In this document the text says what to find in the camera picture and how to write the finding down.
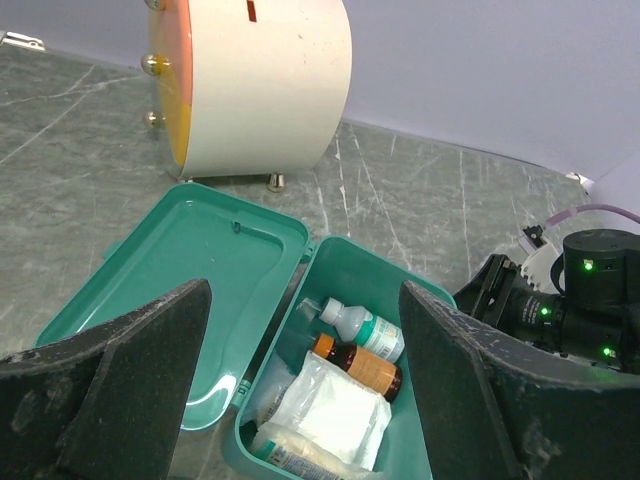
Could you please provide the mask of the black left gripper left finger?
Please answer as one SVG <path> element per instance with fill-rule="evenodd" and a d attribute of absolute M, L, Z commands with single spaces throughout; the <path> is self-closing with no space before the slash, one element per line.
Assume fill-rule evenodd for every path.
<path fill-rule="evenodd" d="M 165 479 L 212 295 L 193 279 L 1 360 L 4 479 Z"/>

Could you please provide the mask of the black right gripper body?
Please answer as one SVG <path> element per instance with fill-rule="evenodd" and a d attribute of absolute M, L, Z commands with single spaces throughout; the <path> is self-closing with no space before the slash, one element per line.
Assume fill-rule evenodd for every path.
<path fill-rule="evenodd" d="M 519 340 L 535 339 L 535 295 L 518 266 L 492 254 L 475 276 L 454 294 L 463 313 Z"/>

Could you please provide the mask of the clear gauze packet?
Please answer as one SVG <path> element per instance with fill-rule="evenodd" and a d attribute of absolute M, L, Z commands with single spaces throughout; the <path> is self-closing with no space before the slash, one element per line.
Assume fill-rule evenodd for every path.
<path fill-rule="evenodd" d="M 252 447 L 262 453 L 271 442 L 335 473 L 361 475 L 374 469 L 391 419 L 381 394 L 309 352 Z"/>

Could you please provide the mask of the brown bottle orange cap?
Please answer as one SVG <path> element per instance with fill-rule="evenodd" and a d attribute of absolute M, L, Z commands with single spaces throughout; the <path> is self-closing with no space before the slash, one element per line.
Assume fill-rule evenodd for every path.
<path fill-rule="evenodd" d="M 340 343 L 334 337 L 319 333 L 311 351 L 337 366 L 362 385 L 393 403 L 403 383 L 402 369 L 355 343 Z"/>

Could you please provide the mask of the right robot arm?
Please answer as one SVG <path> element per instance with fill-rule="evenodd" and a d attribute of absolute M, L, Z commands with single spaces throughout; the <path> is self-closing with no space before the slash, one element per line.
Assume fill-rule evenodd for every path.
<path fill-rule="evenodd" d="M 489 257 L 454 296 L 465 314 L 549 353 L 639 371 L 639 237 L 572 233 L 548 269 L 554 292 L 508 256 Z"/>

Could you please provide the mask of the green white bandage packet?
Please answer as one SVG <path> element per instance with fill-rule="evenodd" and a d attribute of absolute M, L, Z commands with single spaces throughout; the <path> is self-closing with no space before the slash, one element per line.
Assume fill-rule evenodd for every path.
<path fill-rule="evenodd" d="M 302 479 L 386 479 L 382 472 L 343 462 L 303 435 L 267 422 L 258 429 L 249 451 L 258 459 Z"/>

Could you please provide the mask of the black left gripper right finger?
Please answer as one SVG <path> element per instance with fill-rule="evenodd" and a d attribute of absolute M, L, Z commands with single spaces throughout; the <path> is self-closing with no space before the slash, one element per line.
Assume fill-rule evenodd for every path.
<path fill-rule="evenodd" d="M 404 282 L 399 315 L 437 479 L 635 479 L 639 379 L 531 347 Z"/>

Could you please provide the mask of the white disinfectant bottle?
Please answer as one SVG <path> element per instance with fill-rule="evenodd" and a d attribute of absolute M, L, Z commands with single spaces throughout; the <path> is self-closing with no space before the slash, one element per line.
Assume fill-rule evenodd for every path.
<path fill-rule="evenodd" d="M 346 306 L 329 297 L 319 319 L 334 327 L 341 340 L 353 342 L 390 363 L 396 363 L 404 352 L 401 328 L 363 306 Z"/>

